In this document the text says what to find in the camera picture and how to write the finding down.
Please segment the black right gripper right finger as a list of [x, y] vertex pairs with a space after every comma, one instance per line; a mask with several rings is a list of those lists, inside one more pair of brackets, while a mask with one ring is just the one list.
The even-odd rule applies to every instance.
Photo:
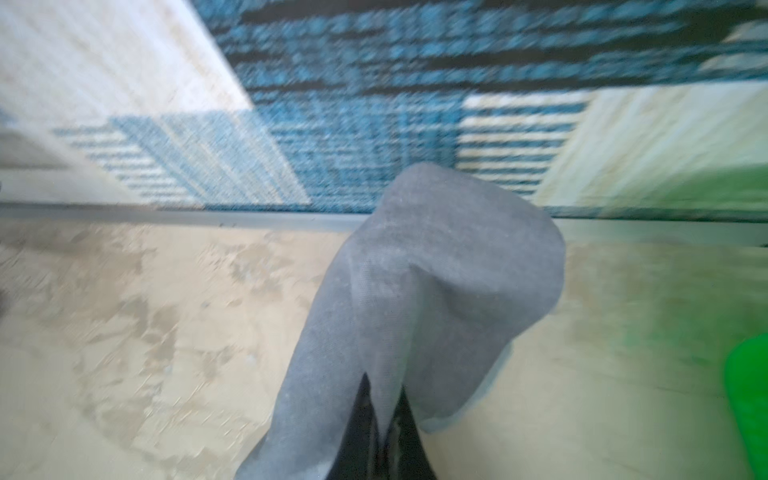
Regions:
[[436, 480], [405, 390], [401, 391], [380, 455], [380, 478]]

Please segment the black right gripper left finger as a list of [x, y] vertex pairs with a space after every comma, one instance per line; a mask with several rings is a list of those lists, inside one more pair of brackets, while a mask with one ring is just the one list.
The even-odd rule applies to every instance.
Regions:
[[378, 423], [371, 399], [370, 381], [363, 375], [341, 445], [327, 480], [371, 480], [378, 457]]

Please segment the grey long sleeve shirt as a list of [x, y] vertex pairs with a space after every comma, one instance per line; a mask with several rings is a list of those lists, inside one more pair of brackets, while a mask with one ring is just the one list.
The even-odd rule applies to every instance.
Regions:
[[513, 340], [557, 304], [565, 243], [520, 196], [432, 163], [405, 169], [331, 262], [239, 479], [326, 479], [361, 379], [378, 423], [377, 470], [405, 390], [419, 435], [493, 385]]

